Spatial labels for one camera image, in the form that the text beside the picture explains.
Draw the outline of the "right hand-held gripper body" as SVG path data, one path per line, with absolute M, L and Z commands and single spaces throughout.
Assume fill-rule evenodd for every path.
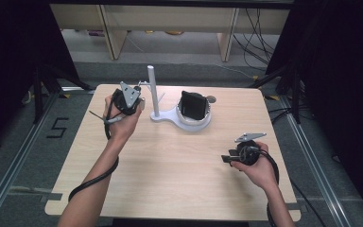
M 233 161 L 241 162 L 247 166 L 255 164 L 262 153 L 260 146 L 256 144 L 255 139 L 266 136 L 265 132 L 248 133 L 244 132 L 234 141 L 237 144 L 236 149 L 238 156 L 231 156 Z

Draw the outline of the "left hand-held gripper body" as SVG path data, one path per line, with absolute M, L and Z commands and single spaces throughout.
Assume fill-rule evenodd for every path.
M 145 99 L 141 97 L 141 86 L 139 84 L 131 87 L 124 81 L 120 82 L 112 95 L 112 103 L 121 114 L 133 115 L 137 111 L 137 107 L 144 108 Z

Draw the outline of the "white stand with pole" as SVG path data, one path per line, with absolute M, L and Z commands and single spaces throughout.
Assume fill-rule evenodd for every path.
M 153 112 L 150 114 L 150 119 L 152 121 L 154 121 L 154 122 L 165 122 L 165 121 L 171 122 L 178 128 L 180 128 L 184 131 L 190 131 L 190 132 L 202 131 L 211 123 L 212 113 L 211 113 L 211 120 L 208 125 L 192 127 L 192 126 L 187 126 L 180 121 L 180 119 L 178 118 L 178 114 L 177 114 L 177 104 L 179 102 L 179 99 L 182 96 L 182 91 L 181 91 L 180 98 L 178 99 L 176 105 L 172 109 L 167 110 L 167 111 L 161 111 L 160 107 L 159 107 L 160 98 L 158 97 L 158 92 L 157 92 L 155 70 L 152 65 L 147 66 L 147 74 L 148 74 L 148 82 L 146 82 L 146 86 L 151 93 L 152 106 L 153 106 Z

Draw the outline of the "black object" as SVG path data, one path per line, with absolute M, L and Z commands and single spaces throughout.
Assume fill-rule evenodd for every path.
M 185 117 L 185 116 L 182 115 L 182 113 L 181 113 L 181 98 L 179 99 L 179 102 L 177 104 L 177 114 L 178 114 L 178 118 L 180 119 L 180 121 L 183 124 L 185 124 L 187 126 L 192 126 L 192 127 L 204 126 L 204 125 L 209 124 L 209 122 L 211 120 L 211 104 L 208 102 L 208 100 L 207 100 L 205 117 L 203 119 L 201 119 L 201 120 L 195 120 L 195 119 Z

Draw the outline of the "black wallet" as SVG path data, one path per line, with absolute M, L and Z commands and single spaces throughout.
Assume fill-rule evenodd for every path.
M 181 92 L 181 114 L 195 120 L 206 115 L 207 99 L 198 93 Z

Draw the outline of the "person's right hand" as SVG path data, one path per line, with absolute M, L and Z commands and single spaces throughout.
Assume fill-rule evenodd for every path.
M 264 191 L 277 188 L 278 184 L 274 175 L 274 170 L 269 160 L 261 155 L 252 166 L 244 165 L 237 161 L 231 162 L 232 167 L 243 171 L 249 179 Z

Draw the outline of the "person's left hand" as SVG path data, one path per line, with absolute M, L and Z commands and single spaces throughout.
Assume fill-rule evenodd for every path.
M 104 117 L 113 118 L 121 114 L 116 107 L 110 107 L 111 101 L 110 96 L 105 98 Z M 141 113 L 141 105 L 138 105 L 134 114 L 126 115 L 120 121 L 112 123 L 109 126 L 110 141 L 126 143 L 134 133 Z

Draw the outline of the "black metal stand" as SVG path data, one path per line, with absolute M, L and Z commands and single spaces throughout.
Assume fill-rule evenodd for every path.
M 95 87 L 81 81 L 78 74 L 68 74 L 58 67 L 39 64 L 35 67 L 33 76 L 33 88 L 34 88 L 34 102 L 35 102 L 35 117 L 34 122 L 37 123 L 44 114 L 43 110 L 43 87 L 46 88 L 48 94 L 58 95 L 63 91 L 58 79 L 65 79 L 76 86 L 80 87 L 84 91 L 93 91 Z
M 296 120 L 297 124 L 301 123 L 299 115 L 299 99 L 300 99 L 300 75 L 297 67 L 293 63 L 288 63 L 287 65 L 275 70 L 274 72 L 265 75 L 262 79 L 255 81 L 253 84 L 249 85 L 249 88 L 259 88 L 266 83 L 279 78 L 279 82 L 276 86 L 276 93 L 279 95 L 286 95 L 288 91 L 291 92 L 292 105 L 291 112 L 293 118 Z

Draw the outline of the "beige wooden desk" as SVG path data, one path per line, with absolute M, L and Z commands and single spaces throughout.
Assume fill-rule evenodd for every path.
M 59 27 L 101 30 L 109 56 L 119 58 L 129 30 L 209 32 L 217 35 L 220 58 L 227 61 L 234 33 L 280 34 L 287 9 L 143 7 L 52 4 Z

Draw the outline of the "black curtain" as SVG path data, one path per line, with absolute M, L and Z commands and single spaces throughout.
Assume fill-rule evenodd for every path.
M 0 0 L 0 133 L 33 83 L 36 69 L 78 78 L 48 0 Z
M 363 0 L 289 0 L 268 67 L 305 42 L 298 72 L 313 114 L 363 199 Z

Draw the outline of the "aluminium floor rail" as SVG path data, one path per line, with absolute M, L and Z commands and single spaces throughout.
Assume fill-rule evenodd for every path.
M 16 155 L 14 156 L 12 162 L 10 163 L 9 168 L 5 172 L 3 179 L 0 182 L 0 208 L 12 186 L 14 180 L 17 178 L 26 158 L 31 151 L 32 146 L 34 145 L 42 127 L 47 118 L 52 106 L 59 98 L 59 93 L 50 94 L 43 105 L 43 113 L 40 118 L 32 125 L 30 128 L 26 139 L 23 144 L 20 146 Z
M 320 161 L 316 157 L 301 124 L 297 122 L 292 113 L 287 115 L 287 119 L 337 227 L 352 227 L 343 205 L 323 171 Z

